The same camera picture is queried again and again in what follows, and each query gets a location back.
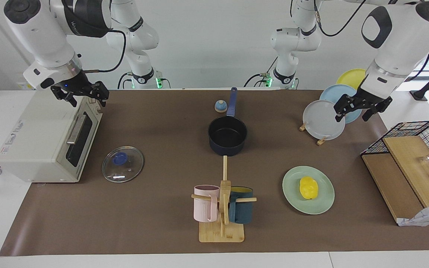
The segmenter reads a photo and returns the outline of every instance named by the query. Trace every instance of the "blue lid knob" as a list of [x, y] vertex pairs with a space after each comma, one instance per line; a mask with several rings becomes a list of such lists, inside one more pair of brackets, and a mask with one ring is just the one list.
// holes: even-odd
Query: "blue lid knob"
[[113, 163], [117, 166], [121, 166], [125, 164], [128, 160], [128, 156], [126, 153], [120, 151], [117, 154], [115, 154], [114, 159], [112, 159]]
[[224, 100], [218, 100], [214, 105], [216, 112], [226, 112], [228, 109], [228, 104]]

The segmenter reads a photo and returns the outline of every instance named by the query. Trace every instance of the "black wire rack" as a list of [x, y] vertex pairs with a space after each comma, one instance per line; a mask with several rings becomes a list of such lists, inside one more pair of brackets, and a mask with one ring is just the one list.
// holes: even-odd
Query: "black wire rack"
[[362, 155], [365, 154], [388, 154], [387, 146], [383, 142], [384, 138], [389, 137], [404, 137], [404, 136], [420, 136], [429, 148], [429, 121], [419, 122], [402, 122], [398, 123], [390, 129], [380, 139], [370, 145]]

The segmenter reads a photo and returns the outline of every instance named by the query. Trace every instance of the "brown table mat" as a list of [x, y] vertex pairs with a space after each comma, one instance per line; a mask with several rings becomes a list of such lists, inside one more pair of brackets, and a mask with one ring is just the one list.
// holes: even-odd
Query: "brown table mat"
[[[112, 91], [80, 182], [32, 184], [0, 256], [208, 252], [405, 251], [429, 249], [428, 227], [398, 227], [360, 153], [386, 129], [377, 115], [348, 124], [323, 146], [298, 131], [318, 90], [240, 91], [236, 116], [248, 127], [243, 151], [229, 159], [233, 185], [254, 189], [253, 221], [243, 243], [200, 243], [193, 187], [219, 185], [223, 158], [208, 144], [229, 91]], [[106, 154], [134, 146], [145, 156], [134, 180], [101, 172]], [[282, 192], [295, 166], [323, 171], [335, 202], [310, 216]]]

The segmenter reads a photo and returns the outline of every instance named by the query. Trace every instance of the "green plate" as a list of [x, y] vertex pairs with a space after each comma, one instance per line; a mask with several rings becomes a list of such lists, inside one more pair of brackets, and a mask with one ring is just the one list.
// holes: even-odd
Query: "green plate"
[[[315, 199], [307, 200], [299, 192], [299, 183], [305, 176], [317, 181], [319, 192]], [[289, 203], [300, 212], [316, 215], [326, 212], [334, 203], [335, 192], [329, 178], [310, 166], [296, 166], [289, 170], [282, 181], [282, 191]]]

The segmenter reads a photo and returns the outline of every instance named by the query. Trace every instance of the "yellow plate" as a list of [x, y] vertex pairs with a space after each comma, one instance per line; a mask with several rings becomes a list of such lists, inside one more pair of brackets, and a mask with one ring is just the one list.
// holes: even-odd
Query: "yellow plate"
[[354, 68], [350, 71], [343, 73], [339, 79], [337, 79], [337, 84], [344, 84], [353, 87], [355, 90], [359, 87], [365, 78], [365, 70], [362, 68]]

